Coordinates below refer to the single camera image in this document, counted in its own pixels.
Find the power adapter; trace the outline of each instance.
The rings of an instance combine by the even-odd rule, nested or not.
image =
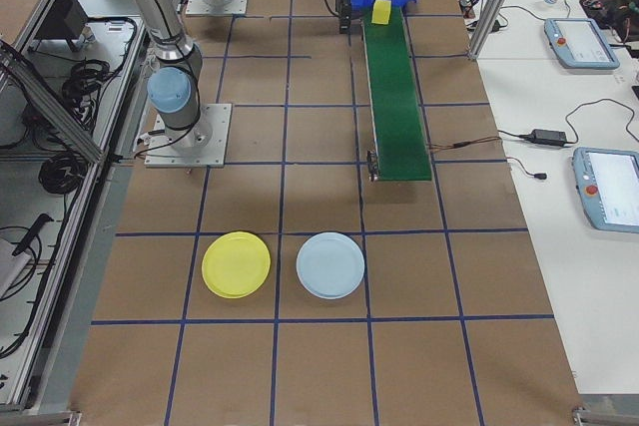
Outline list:
[[[531,144],[551,147],[565,147],[569,143],[566,139],[566,133],[557,130],[534,129],[528,135],[520,135],[519,138]]]
[[[474,32],[477,29],[477,23],[479,21],[475,20],[474,22],[470,22],[469,24],[466,24],[466,30],[468,32]],[[499,23],[498,20],[495,20],[494,23],[492,24],[492,27],[490,28],[490,33],[494,33],[494,32],[499,32],[501,30],[501,24]]]

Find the black cable bundle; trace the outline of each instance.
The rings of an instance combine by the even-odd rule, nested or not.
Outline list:
[[[38,182],[50,194],[65,195],[82,184],[87,164],[74,152],[61,152],[46,160],[40,168]]]

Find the yellow plate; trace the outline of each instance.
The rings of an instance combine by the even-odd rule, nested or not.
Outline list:
[[[202,278],[222,298],[242,298],[256,291],[271,268],[269,249],[257,236],[235,231],[216,239],[204,255]]]

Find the yellow block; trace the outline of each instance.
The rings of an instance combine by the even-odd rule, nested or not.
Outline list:
[[[392,4],[389,0],[375,0],[372,5],[372,19],[373,24],[388,25],[390,20],[390,8]]]

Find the white table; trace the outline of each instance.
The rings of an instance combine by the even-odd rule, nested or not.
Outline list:
[[[583,17],[569,0],[571,17]],[[506,0],[540,17],[565,17],[563,0]],[[639,63],[616,50],[621,67],[612,73],[577,74],[563,69],[548,46],[543,23],[526,12],[507,9],[508,29],[491,34],[478,65],[498,128],[528,133],[562,130],[572,138],[564,116],[583,103],[609,97],[639,112],[630,86]],[[611,103],[582,108],[571,117],[579,146],[639,150],[624,131],[629,112]],[[639,120],[630,129],[639,136]],[[581,394],[639,393],[639,235],[594,229],[575,192],[573,149],[504,142],[506,155],[545,182],[512,175],[530,229],[577,388]]]

